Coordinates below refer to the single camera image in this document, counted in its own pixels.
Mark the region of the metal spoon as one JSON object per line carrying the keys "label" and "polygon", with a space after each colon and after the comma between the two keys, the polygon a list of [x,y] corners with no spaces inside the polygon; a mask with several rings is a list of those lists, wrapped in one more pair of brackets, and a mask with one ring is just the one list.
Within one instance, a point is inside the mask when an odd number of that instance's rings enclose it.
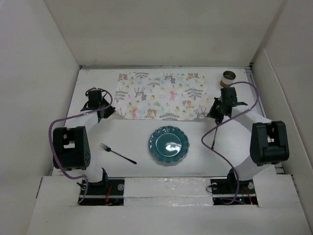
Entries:
{"label": "metal spoon", "polygon": [[219,125],[220,123],[221,123],[220,120],[215,120],[216,129],[215,129],[214,138],[213,138],[212,145],[211,145],[211,148],[212,148],[212,149],[214,149],[214,147],[215,147],[216,135],[217,135],[217,131],[218,131],[218,125]]}

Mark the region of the brown paper cup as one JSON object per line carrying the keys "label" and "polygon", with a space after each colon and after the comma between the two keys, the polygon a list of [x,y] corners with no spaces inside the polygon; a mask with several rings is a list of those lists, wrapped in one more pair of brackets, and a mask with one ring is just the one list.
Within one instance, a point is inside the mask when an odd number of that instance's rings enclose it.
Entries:
{"label": "brown paper cup", "polygon": [[230,70],[224,71],[220,81],[220,85],[223,88],[228,88],[233,84],[235,78],[236,74],[233,71]]}

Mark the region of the black metal fork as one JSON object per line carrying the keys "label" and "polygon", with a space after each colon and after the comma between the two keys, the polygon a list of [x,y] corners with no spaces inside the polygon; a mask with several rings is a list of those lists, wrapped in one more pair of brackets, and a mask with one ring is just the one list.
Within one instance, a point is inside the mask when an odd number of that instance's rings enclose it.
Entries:
{"label": "black metal fork", "polygon": [[134,161],[134,160],[132,160],[132,159],[129,159],[129,158],[127,158],[127,157],[125,157],[125,156],[123,156],[123,155],[121,155],[121,154],[119,154],[119,153],[113,151],[110,147],[108,147],[107,145],[105,145],[105,144],[103,144],[103,143],[100,143],[100,147],[101,147],[104,151],[106,151],[106,152],[112,152],[112,153],[114,153],[115,155],[117,155],[117,156],[119,156],[119,157],[121,157],[121,158],[123,158],[123,159],[125,159],[125,160],[127,160],[127,161],[129,161],[129,162],[131,162],[132,164],[135,164],[135,165],[137,164],[136,161]]}

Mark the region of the animal print cloth napkin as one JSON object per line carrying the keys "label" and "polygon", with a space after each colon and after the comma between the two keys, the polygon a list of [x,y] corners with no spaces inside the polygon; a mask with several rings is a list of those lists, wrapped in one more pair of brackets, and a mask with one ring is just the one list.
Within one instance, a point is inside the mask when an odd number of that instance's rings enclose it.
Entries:
{"label": "animal print cloth napkin", "polygon": [[191,121],[206,117],[212,83],[198,73],[121,73],[114,96],[126,119]]}

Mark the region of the teal scalloped plate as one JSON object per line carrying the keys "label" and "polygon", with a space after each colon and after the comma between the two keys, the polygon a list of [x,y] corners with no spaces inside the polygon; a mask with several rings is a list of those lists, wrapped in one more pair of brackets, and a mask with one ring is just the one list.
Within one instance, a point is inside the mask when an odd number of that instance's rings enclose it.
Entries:
{"label": "teal scalloped plate", "polygon": [[189,139],[186,134],[174,126],[162,126],[156,129],[149,138],[151,154],[163,163],[176,163],[187,156]]}

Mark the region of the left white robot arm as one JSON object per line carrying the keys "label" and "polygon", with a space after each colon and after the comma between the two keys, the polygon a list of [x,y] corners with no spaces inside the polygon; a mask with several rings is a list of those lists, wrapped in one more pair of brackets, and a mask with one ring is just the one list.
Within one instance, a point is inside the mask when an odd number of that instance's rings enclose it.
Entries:
{"label": "left white robot arm", "polygon": [[55,168],[67,178],[78,180],[82,191],[87,191],[90,176],[93,190],[104,194],[109,189],[109,182],[88,173],[92,164],[88,131],[115,112],[113,97],[101,88],[91,88],[85,92],[85,96],[87,101],[78,114],[54,120],[50,124],[48,140]]}

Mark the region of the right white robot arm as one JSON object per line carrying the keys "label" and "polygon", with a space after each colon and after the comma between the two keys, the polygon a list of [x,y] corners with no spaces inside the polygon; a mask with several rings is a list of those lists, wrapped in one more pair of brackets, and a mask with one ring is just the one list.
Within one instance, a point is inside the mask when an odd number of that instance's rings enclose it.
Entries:
{"label": "right white robot arm", "polygon": [[290,156],[286,125],[282,121],[273,121],[255,111],[246,109],[247,104],[237,100],[235,88],[222,88],[221,96],[207,115],[220,125],[224,117],[235,120],[251,132],[249,156],[235,168],[232,168],[224,183],[232,193],[244,187],[244,182],[267,168],[288,160]]}

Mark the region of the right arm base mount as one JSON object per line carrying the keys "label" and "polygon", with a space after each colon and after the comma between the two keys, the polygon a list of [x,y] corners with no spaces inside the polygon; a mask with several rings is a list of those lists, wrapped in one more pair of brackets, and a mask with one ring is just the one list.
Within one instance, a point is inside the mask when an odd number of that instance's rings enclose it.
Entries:
{"label": "right arm base mount", "polygon": [[206,191],[211,193],[213,205],[258,205],[252,179],[237,182],[232,170],[226,177],[210,179]]}

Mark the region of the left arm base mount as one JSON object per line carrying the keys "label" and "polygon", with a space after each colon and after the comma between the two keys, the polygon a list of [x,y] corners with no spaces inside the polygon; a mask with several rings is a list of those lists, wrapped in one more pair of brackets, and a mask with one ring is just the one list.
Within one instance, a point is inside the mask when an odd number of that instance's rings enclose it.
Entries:
{"label": "left arm base mount", "polygon": [[124,178],[108,178],[106,182],[89,183],[87,194],[82,188],[78,201],[81,206],[123,206],[124,205]]}

